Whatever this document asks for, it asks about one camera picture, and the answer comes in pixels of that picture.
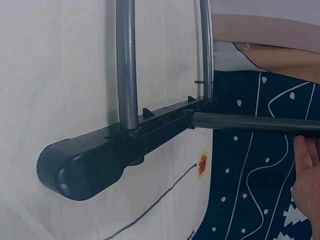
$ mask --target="navy blue fabric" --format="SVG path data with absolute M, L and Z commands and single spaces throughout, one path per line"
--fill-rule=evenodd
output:
M 226 114 L 254 116 L 257 107 L 258 116 L 320 120 L 319 85 L 296 78 L 216 71 L 214 93 Z M 193 239 L 310 240 L 309 220 L 292 220 L 294 163 L 293 136 L 214 131 L 209 203 Z

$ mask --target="black plastic bracket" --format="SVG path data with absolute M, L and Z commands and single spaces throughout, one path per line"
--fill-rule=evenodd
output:
M 155 111 L 143 109 L 139 128 L 114 124 L 47 146 L 39 156 L 37 174 L 47 188 L 76 201 L 89 199 L 119 180 L 127 166 L 191 126 L 194 112 L 217 112 L 221 101 L 188 97 Z

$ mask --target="vertical metal rod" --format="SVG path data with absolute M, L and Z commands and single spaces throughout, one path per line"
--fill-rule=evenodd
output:
M 139 120 L 135 0 L 116 0 L 116 70 L 120 128 L 136 129 Z
M 200 0 L 202 55 L 203 55 L 203 97 L 212 98 L 213 70 L 212 70 L 212 39 L 210 25 L 210 10 L 208 0 Z

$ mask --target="hand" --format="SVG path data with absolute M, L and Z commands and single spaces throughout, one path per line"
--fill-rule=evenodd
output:
M 311 221 L 313 240 L 320 240 L 320 139 L 294 138 L 296 181 L 292 197 Z

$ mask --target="gray metal tube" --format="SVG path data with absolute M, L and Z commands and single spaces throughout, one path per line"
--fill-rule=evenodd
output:
M 212 39 L 208 0 L 200 0 L 202 55 L 203 55 L 203 97 L 211 99 L 213 94 Z
M 196 112 L 193 127 L 320 137 L 320 121 Z
M 139 120 L 135 0 L 116 0 L 116 70 L 120 127 L 136 129 Z

